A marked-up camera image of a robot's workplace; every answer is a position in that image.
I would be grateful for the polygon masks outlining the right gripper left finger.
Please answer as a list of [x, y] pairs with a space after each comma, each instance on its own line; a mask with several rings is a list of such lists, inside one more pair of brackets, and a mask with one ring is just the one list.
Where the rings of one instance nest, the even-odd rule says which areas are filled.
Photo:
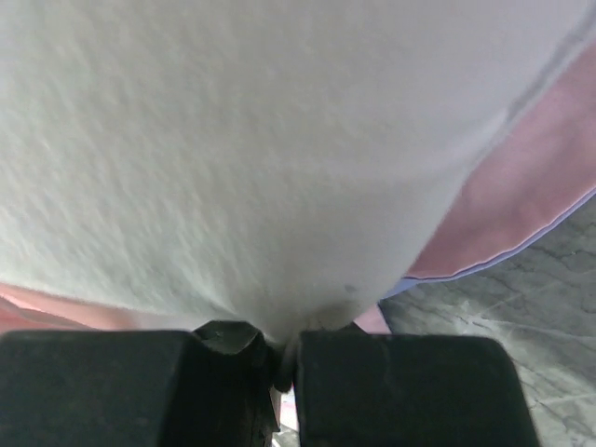
[[1, 338], [5, 446], [267, 446], [270, 351], [242, 322]]

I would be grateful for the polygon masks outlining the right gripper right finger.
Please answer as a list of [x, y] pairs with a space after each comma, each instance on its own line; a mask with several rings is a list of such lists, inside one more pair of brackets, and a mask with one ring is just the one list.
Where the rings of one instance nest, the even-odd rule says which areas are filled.
[[304, 332], [303, 446], [537, 446], [516, 368], [479, 336]]

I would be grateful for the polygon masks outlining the white pillow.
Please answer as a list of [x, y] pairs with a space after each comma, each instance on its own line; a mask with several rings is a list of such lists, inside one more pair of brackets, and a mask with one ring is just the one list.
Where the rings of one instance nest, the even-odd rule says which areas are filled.
[[5, 1], [1, 286], [341, 327], [594, 32], [591, 1]]

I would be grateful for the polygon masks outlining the pink cartoon pillowcase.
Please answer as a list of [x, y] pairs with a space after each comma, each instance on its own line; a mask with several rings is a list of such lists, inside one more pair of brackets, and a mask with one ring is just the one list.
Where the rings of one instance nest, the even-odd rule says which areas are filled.
[[[595, 196], [592, 41], [468, 179], [407, 275], [383, 298], [459, 279], [535, 242]], [[192, 330], [205, 319], [80, 304], [1, 286], [1, 334], [15, 330]]]

